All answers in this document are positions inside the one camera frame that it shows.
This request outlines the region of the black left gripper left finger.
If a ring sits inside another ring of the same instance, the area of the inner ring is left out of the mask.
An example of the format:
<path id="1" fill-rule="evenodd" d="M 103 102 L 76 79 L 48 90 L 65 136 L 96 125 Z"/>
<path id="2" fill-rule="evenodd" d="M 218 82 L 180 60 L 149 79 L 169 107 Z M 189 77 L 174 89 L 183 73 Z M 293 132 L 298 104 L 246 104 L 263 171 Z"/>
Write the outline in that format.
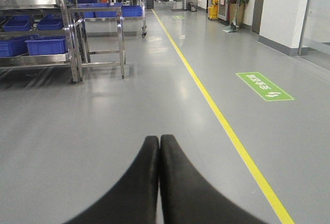
<path id="1" fill-rule="evenodd" d="M 67 223 L 155 223 L 159 140 L 147 136 L 134 161 L 115 185 Z"/>

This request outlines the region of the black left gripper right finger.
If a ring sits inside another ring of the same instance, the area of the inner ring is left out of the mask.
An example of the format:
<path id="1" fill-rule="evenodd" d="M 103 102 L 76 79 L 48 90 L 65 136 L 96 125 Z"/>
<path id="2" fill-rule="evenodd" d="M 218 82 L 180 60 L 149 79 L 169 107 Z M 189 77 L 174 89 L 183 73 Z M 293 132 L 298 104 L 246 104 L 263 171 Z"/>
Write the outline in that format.
<path id="1" fill-rule="evenodd" d="M 263 223 L 217 191 L 172 134 L 160 138 L 159 179 L 165 223 Z"/>

